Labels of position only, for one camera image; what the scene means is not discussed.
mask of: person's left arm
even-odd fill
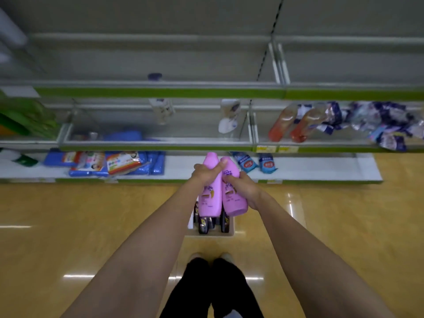
[[[196,164],[191,178],[135,229],[62,318],[155,317],[196,198],[223,166]]]

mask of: white bottle with purple cap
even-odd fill
[[[147,75],[149,81],[161,81],[162,74],[154,72]],[[149,102],[153,108],[159,125],[165,125],[169,116],[175,113],[172,101],[169,98],[149,98]]]

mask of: hand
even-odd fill
[[[199,184],[202,185],[202,189],[203,189],[203,187],[215,181],[216,177],[224,169],[226,164],[227,164],[227,161],[223,160],[222,162],[219,162],[218,165],[212,168],[211,170],[203,164],[195,164],[194,172],[191,174],[191,178],[193,180],[198,181]]]
[[[247,203],[251,208],[257,210],[257,204],[262,195],[261,188],[246,174],[240,172],[240,178],[231,175],[223,175],[222,179],[226,183],[230,183],[242,197],[247,199]]]

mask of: orange liquid bottle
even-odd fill
[[[272,142],[279,142],[283,138],[287,129],[292,125],[297,116],[298,107],[295,104],[283,109],[268,132],[268,138]]]
[[[318,125],[326,121],[326,110],[327,105],[325,104],[314,105],[314,107],[303,116],[296,128],[291,131],[290,136],[292,140],[296,143],[303,143]]]

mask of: shoe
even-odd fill
[[[196,258],[202,258],[202,259],[205,259],[205,257],[204,257],[204,255],[203,254],[201,254],[200,252],[197,252],[197,253],[193,253],[189,258],[188,258],[188,261],[187,261],[187,263],[189,263],[191,260],[194,260],[194,259],[196,259]]]
[[[219,257],[220,257],[220,258],[222,258],[222,259],[224,259],[225,261],[228,261],[228,262],[230,262],[230,263],[234,264],[233,256],[231,256],[231,255],[230,255],[229,253],[227,253],[227,252],[225,252],[225,253],[221,254]]]

